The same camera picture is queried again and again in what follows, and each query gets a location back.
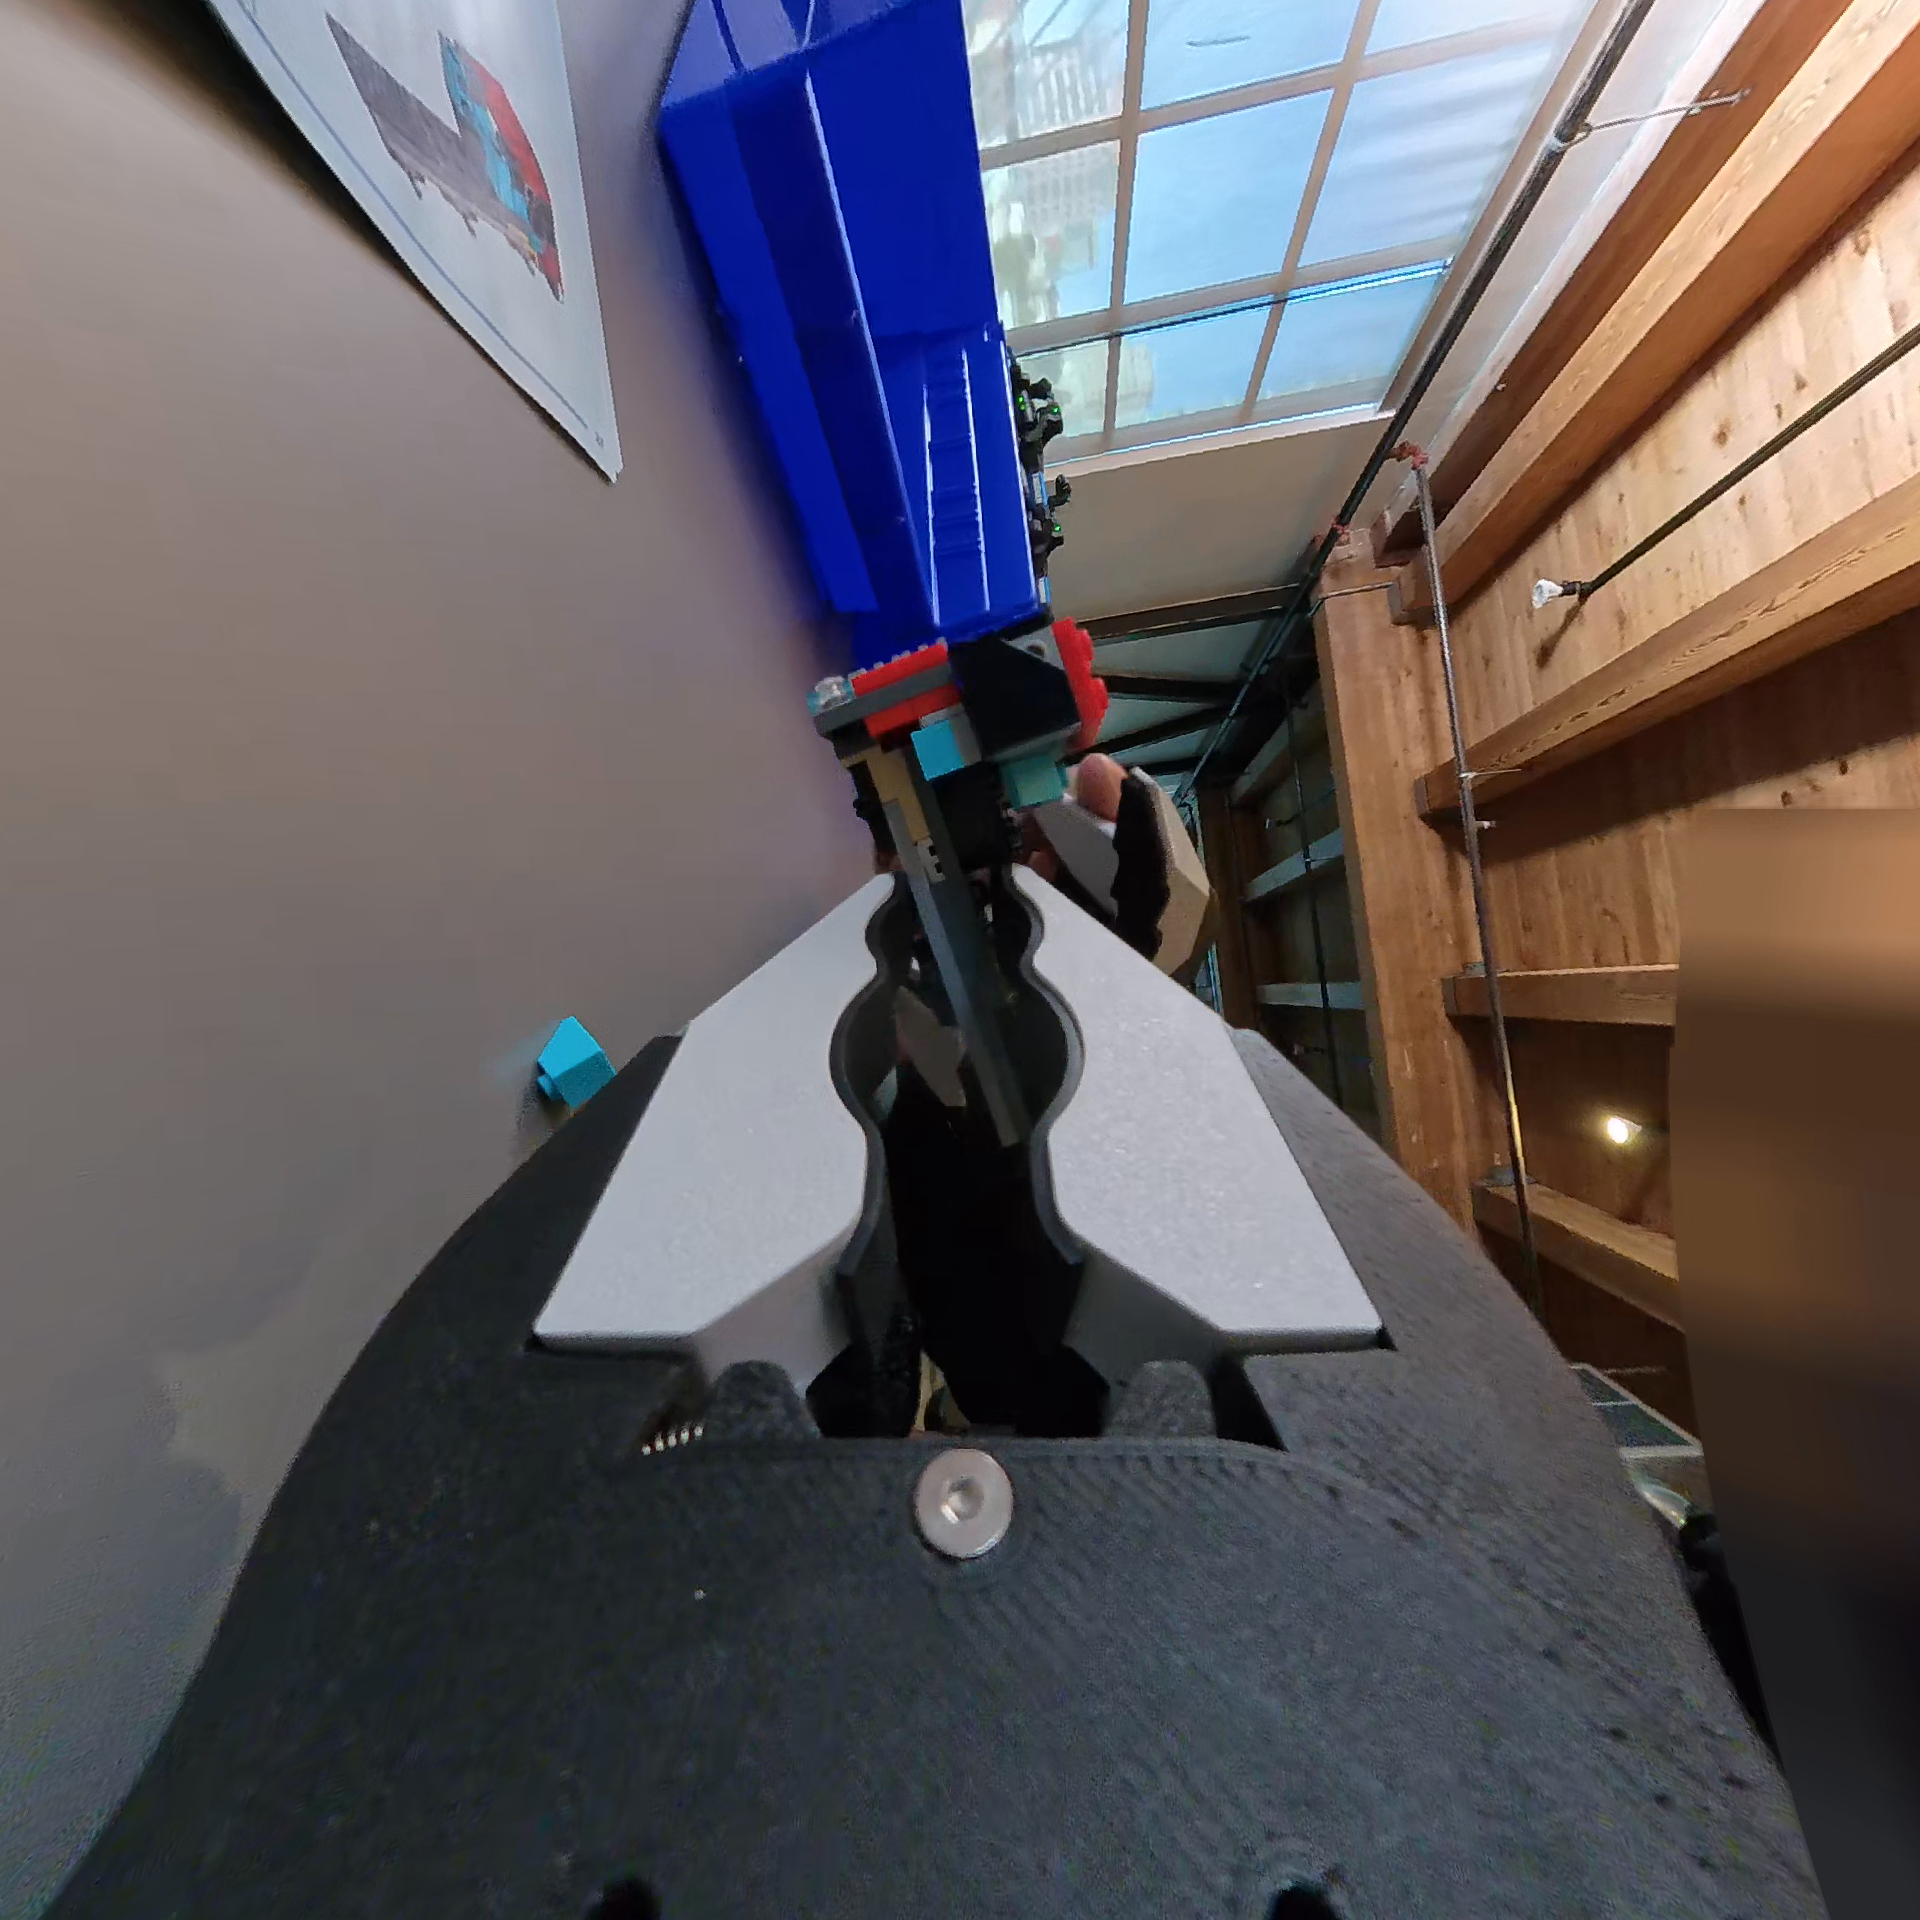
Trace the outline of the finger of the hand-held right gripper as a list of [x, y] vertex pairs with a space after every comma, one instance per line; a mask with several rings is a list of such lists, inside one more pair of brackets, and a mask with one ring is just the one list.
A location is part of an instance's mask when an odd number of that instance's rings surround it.
[[1196, 984], [1217, 939], [1209, 871], [1171, 794], [1146, 770], [1120, 772], [1113, 850], [1119, 934], [1178, 984]]
[[1113, 920], [1119, 917], [1113, 885], [1120, 867], [1113, 843], [1116, 826], [1100, 820], [1076, 799], [1057, 799], [1040, 806], [1040, 832], [1059, 859], [1062, 876], [1070, 876], [1094, 903], [1088, 911]]

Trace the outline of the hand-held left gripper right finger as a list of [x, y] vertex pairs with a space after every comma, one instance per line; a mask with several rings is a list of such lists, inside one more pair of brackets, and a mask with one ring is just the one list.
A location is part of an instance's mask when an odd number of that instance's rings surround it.
[[1112, 1386], [1154, 1359], [1359, 1352], [1384, 1317], [1233, 1030], [1032, 871], [1026, 955], [1070, 1030], [1040, 1126], [1052, 1214], [1079, 1252], [1065, 1341]]

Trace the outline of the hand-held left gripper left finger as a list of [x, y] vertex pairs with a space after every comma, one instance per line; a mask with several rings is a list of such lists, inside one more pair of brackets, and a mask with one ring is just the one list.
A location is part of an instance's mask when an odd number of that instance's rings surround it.
[[714, 1380], [743, 1359], [796, 1388], [851, 1344], [838, 1272], [880, 1221], [875, 1101], [897, 1064], [913, 900], [875, 878], [679, 1036], [560, 1283], [554, 1351], [654, 1352]]

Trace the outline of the long black toy brick assembly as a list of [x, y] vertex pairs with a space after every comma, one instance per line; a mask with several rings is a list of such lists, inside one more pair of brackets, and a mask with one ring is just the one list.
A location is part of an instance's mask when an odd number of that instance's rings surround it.
[[1032, 1138], [1032, 1110], [1006, 1044], [1010, 992], [993, 947], [993, 918], [977, 896], [953, 818], [922, 758], [922, 725], [897, 742], [875, 739], [875, 712], [953, 690], [946, 662], [860, 693], [852, 677], [828, 675], [807, 693], [812, 725], [846, 767], [866, 766], [900, 871], [914, 898], [930, 957], [967, 1048], [967, 1063], [1000, 1146]]

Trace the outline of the red black toy brick build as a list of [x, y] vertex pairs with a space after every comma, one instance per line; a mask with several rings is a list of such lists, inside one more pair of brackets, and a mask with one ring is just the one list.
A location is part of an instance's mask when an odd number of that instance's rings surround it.
[[1094, 638], [1065, 618], [956, 642], [948, 667], [985, 760], [1091, 752], [1112, 704]]

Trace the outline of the teal sloped toy brick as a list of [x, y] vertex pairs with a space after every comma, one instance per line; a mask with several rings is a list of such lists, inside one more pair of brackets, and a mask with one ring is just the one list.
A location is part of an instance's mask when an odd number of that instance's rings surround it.
[[535, 1058], [535, 1093], [546, 1107], [578, 1110], [618, 1079], [608, 1052], [578, 1016], [564, 1016]]

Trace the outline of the blue plastic bin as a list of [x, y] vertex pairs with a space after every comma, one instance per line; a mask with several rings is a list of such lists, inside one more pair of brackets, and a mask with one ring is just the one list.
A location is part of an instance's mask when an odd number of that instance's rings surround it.
[[694, 4], [658, 142], [852, 661], [1039, 619], [963, 7]]

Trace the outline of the instruction booklet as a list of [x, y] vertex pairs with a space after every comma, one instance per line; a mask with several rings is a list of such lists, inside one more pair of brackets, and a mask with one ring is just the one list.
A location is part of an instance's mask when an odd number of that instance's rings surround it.
[[606, 477], [618, 477], [560, 7], [208, 8], [401, 262]]

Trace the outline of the grey desk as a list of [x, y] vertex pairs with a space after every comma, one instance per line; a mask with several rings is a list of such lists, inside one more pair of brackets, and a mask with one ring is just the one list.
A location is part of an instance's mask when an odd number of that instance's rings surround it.
[[654, 109], [560, 4], [622, 476], [203, 4], [4, 4], [4, 1915], [177, 1711], [443, 1242], [857, 885], [809, 578]]

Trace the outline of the ceiling vent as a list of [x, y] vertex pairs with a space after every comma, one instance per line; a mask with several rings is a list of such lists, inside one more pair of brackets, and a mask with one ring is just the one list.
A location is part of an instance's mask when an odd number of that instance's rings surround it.
[[1592, 1366], [1588, 1363], [1574, 1363], [1574, 1376], [1622, 1453], [1680, 1458], [1704, 1455], [1704, 1448], [1691, 1431], [1670, 1422], [1663, 1412], [1627, 1391], [1604, 1372]]

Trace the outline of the large window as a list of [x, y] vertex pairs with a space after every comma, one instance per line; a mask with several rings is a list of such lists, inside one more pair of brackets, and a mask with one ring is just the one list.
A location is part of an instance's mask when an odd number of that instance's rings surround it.
[[1586, 2], [967, 2], [1000, 317], [1055, 463], [1372, 415]]

